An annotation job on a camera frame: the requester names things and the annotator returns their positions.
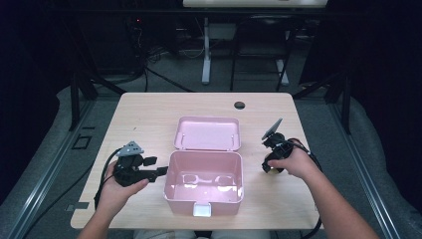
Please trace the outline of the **dark computer tower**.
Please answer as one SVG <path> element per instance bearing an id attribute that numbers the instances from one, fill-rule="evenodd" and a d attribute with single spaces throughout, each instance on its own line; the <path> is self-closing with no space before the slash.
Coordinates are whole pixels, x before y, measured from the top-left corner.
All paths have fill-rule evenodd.
<path id="1" fill-rule="evenodd" d="M 87 15 L 81 16 L 79 22 L 101 74 L 128 75 L 139 71 L 139 63 L 121 17 Z"/>

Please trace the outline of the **person's right hand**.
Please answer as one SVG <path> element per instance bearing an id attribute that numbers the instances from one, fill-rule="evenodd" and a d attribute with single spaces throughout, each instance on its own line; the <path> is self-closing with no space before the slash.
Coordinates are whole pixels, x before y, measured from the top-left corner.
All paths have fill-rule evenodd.
<path id="1" fill-rule="evenodd" d="M 302 144 L 298 140 L 293 140 L 293 150 L 286 159 L 272 159 L 268 165 L 273 168 L 283 168 L 289 174 L 307 181 L 320 174 L 317 165 L 312 161 L 310 155 L 302 150 Z"/>

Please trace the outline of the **dark curtain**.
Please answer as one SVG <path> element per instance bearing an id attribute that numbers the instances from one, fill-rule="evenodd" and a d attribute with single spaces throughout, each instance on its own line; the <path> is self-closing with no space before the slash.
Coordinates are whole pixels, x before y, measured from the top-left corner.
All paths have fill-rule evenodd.
<path id="1" fill-rule="evenodd" d="M 386 170 L 422 213 L 422 0 L 366 0 L 352 85 L 381 140 Z"/>
<path id="2" fill-rule="evenodd" d="M 41 0 L 0 0 L 0 205 L 52 126 L 67 69 Z"/>

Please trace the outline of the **black chair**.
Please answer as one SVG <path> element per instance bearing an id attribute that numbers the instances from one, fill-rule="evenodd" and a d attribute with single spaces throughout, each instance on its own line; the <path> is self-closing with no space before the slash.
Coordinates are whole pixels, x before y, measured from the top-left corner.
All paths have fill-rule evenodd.
<path id="1" fill-rule="evenodd" d="M 253 15 L 240 21 L 231 49 L 230 90 L 236 81 L 275 74 L 276 91 L 285 84 L 287 65 L 303 21 L 289 15 Z"/>

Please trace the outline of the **white desk with white legs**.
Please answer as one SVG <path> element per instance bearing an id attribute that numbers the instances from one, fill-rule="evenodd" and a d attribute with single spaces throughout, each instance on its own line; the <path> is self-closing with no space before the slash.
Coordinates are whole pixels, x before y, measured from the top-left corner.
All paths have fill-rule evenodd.
<path id="1" fill-rule="evenodd" d="M 183 0 L 188 8 L 317 8 L 323 9 L 328 0 Z M 211 53 L 209 37 L 209 21 L 204 18 L 204 61 L 202 84 L 210 83 Z"/>

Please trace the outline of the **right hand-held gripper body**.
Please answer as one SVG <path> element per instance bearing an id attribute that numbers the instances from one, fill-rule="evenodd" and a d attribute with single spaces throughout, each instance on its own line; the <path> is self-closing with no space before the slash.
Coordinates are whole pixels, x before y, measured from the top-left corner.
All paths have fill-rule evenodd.
<path id="1" fill-rule="evenodd" d="M 285 136 L 282 133 L 277 132 L 282 121 L 283 119 L 279 118 L 262 137 L 263 145 L 272 151 L 265 157 L 265 162 L 273 159 L 287 158 L 293 150 L 293 146 Z"/>

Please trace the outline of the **black metal stand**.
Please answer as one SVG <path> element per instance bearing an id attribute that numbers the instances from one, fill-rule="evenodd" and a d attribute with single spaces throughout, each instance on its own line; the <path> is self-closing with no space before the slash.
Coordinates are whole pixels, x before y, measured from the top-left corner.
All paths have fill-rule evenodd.
<path id="1" fill-rule="evenodd" d="M 81 120 L 80 93 L 88 101 L 94 101 L 99 96 L 95 84 L 100 84 L 119 96 L 123 95 L 125 90 L 100 75 L 79 22 L 76 19 L 68 19 L 64 23 L 75 49 L 75 57 L 73 59 L 74 72 L 70 84 L 72 109 L 70 131 L 72 131 Z"/>
<path id="2" fill-rule="evenodd" d="M 350 134 L 349 116 L 351 102 L 351 80 L 347 73 L 335 73 L 321 81 L 311 84 L 309 87 L 293 95 L 295 100 L 315 92 L 317 89 L 328 86 L 324 95 L 324 101 L 327 104 L 335 104 L 339 97 L 341 99 L 340 124 L 347 134 Z"/>

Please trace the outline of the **pink plastic box with lid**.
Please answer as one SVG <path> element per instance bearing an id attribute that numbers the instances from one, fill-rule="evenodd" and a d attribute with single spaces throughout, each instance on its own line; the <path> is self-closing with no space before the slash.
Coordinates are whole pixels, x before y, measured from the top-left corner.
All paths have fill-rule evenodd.
<path id="1" fill-rule="evenodd" d="M 182 117 L 174 147 L 163 191 L 172 212 L 196 217 L 237 214 L 244 198 L 239 121 Z"/>

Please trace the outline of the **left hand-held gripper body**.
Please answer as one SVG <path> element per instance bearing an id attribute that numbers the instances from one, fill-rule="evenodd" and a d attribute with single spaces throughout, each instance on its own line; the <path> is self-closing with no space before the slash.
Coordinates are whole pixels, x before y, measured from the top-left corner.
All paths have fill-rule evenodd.
<path id="1" fill-rule="evenodd" d="M 146 174 L 139 169 L 144 163 L 143 153 L 144 150 L 135 141 L 130 141 L 117 151 L 113 176 L 118 184 L 127 187 L 146 178 Z"/>

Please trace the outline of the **grey tape strip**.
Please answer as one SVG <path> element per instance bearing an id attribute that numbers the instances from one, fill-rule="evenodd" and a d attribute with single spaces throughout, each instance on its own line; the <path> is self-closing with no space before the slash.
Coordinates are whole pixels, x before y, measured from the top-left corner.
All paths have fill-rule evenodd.
<path id="1" fill-rule="evenodd" d="M 65 211 L 72 212 L 77 209 L 88 209 L 89 205 L 89 202 L 76 202 L 74 204 L 68 204 Z"/>

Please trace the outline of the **aluminium floor rail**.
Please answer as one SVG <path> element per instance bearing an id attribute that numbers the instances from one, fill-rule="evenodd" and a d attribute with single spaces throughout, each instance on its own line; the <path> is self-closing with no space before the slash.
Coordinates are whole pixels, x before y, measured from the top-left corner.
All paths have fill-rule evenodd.
<path id="1" fill-rule="evenodd" d="M 378 225 L 380 226 L 385 239 L 402 239 L 397 227 L 395 226 L 390 213 L 381 198 L 374 181 L 363 161 L 363 158 L 353 140 L 350 133 L 347 133 L 343 128 L 340 120 L 340 111 L 334 104 L 327 105 L 332 117 L 334 118 L 336 127 L 338 128 L 341 137 L 351 154 L 354 171 L 356 172 L 360 184 L 365 192 L 366 198 L 371 206 L 371 209 L 376 217 Z"/>
<path id="2" fill-rule="evenodd" d="M 60 106 L 53 126 L 0 207 L 0 219 L 7 225 L 3 233 L 4 239 L 23 238 L 62 168 L 65 154 L 71 148 L 71 143 L 76 140 L 81 123 L 95 103 L 83 103 L 80 119 L 72 130 L 68 127 L 68 123 L 72 122 L 71 107 Z"/>

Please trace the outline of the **person's left hand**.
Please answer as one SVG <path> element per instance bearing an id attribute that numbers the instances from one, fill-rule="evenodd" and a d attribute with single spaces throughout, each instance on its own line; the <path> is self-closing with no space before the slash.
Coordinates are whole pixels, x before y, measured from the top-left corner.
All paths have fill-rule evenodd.
<path id="1" fill-rule="evenodd" d="M 127 200 L 149 183 L 148 179 L 142 179 L 130 186 L 123 187 L 118 184 L 113 174 L 115 161 L 112 162 L 106 171 L 106 182 L 103 184 L 96 214 L 106 215 L 108 217 L 116 216 L 123 208 Z"/>

